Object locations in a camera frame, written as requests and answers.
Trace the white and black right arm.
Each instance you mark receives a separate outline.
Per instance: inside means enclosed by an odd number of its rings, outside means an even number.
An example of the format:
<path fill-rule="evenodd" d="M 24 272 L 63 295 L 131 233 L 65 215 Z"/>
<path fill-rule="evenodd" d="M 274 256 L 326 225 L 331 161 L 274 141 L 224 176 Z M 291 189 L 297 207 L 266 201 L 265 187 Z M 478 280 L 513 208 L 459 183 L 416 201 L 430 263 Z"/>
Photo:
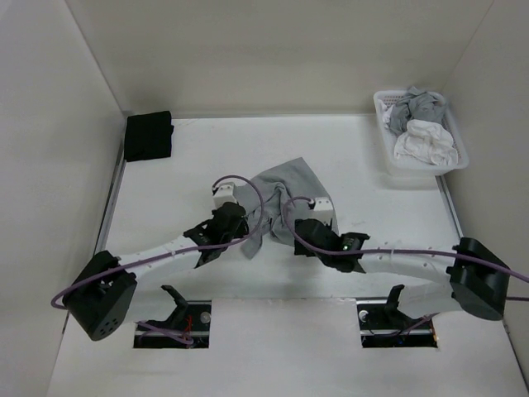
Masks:
<path fill-rule="evenodd" d="M 508 267 L 479 241 L 463 237 L 452 251 L 398 249 L 358 232 L 337 235 L 314 218 L 294 223 L 297 256 L 314 256 L 342 273 L 408 276 L 420 285 L 395 285 L 376 313 L 404 329 L 433 314 L 464 311 L 489 321 L 503 319 Z"/>

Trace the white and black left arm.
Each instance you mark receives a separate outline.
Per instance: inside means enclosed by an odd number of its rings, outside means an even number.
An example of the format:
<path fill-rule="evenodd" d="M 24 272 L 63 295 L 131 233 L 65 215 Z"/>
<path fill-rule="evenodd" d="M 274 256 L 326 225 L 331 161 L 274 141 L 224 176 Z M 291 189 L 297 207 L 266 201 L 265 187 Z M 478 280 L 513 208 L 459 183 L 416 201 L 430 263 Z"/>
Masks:
<path fill-rule="evenodd" d="M 169 278 L 218 259 L 233 241 L 248 233 L 243 207 L 224 203 L 212 210 L 212 218 L 162 246 L 120 257 L 100 251 L 64 295 L 63 305 L 95 342 L 109 337 L 123 323 L 140 322 L 146 331 L 189 345 L 190 337 L 178 335 L 188 302 L 169 284 Z M 141 305 L 140 289 L 152 285 L 169 294 L 172 301 L 158 309 Z"/>

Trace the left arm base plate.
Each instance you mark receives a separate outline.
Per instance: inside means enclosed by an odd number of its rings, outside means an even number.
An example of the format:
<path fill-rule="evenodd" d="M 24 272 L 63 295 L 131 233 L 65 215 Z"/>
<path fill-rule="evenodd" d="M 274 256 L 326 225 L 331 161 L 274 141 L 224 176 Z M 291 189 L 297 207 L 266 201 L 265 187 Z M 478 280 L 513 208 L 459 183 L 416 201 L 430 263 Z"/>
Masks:
<path fill-rule="evenodd" d="M 174 326 L 156 325 L 176 336 L 137 325 L 133 339 L 135 349 L 206 349 L 209 348 L 212 301 L 190 301 L 183 318 Z"/>

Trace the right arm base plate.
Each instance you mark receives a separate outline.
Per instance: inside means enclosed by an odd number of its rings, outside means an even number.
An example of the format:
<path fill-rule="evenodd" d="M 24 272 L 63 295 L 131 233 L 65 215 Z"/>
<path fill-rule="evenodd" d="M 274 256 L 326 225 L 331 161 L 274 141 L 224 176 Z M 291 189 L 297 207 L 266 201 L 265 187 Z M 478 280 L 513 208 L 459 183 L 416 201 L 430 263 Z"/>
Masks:
<path fill-rule="evenodd" d="M 432 315 L 411 319 L 380 299 L 358 300 L 356 309 L 363 348 L 437 348 Z"/>

